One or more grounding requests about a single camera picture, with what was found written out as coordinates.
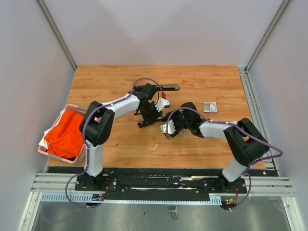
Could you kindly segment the black stapler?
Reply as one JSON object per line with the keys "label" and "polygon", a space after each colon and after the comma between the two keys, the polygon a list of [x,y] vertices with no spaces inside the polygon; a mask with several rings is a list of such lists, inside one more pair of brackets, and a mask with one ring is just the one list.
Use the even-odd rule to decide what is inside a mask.
{"label": "black stapler", "polygon": [[[164,85],[156,85],[152,84],[152,86],[156,87],[157,90],[162,89],[163,91],[179,91],[180,87],[178,84],[164,84]],[[145,87],[145,85],[136,85],[134,86],[135,91],[140,91]]]}
{"label": "black stapler", "polygon": [[153,125],[156,122],[166,122],[168,116],[171,114],[171,112],[163,114],[162,112],[153,114],[153,115],[145,115],[141,114],[142,116],[145,116],[144,120],[141,122],[138,122],[138,126],[140,128]]}

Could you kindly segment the staple box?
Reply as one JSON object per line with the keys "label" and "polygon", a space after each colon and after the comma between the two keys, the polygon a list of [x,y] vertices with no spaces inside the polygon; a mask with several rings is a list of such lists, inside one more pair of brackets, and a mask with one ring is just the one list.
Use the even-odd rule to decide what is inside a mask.
{"label": "staple box", "polygon": [[203,102],[203,112],[205,113],[216,113],[217,103],[216,102]]}

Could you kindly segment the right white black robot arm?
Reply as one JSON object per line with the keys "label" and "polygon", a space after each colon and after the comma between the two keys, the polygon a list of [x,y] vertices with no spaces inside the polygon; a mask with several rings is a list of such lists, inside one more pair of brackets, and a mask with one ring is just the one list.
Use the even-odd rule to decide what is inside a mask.
{"label": "right white black robot arm", "polygon": [[236,181],[254,161],[269,151],[265,145],[267,141],[248,118],[235,122],[210,120],[202,116],[192,102],[187,102],[169,113],[165,121],[160,128],[166,137],[175,137],[183,129],[188,129],[200,138],[227,141],[233,158],[215,182],[216,187],[226,193],[234,189]]}

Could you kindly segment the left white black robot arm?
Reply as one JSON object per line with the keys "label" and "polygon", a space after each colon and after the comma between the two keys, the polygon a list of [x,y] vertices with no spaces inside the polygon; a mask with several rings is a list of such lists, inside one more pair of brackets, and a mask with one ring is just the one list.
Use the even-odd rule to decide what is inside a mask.
{"label": "left white black robot arm", "polygon": [[170,107],[170,102],[164,92],[158,100],[152,100],[159,90],[160,86],[147,83],[114,101],[93,101],[89,105],[79,126],[86,148],[86,163],[84,171],[77,177],[76,190],[98,191],[107,185],[110,185],[110,191],[116,190],[116,182],[103,176],[103,145],[110,137],[114,120],[128,112],[142,116],[143,120],[138,123],[140,128],[161,120],[163,109]]}

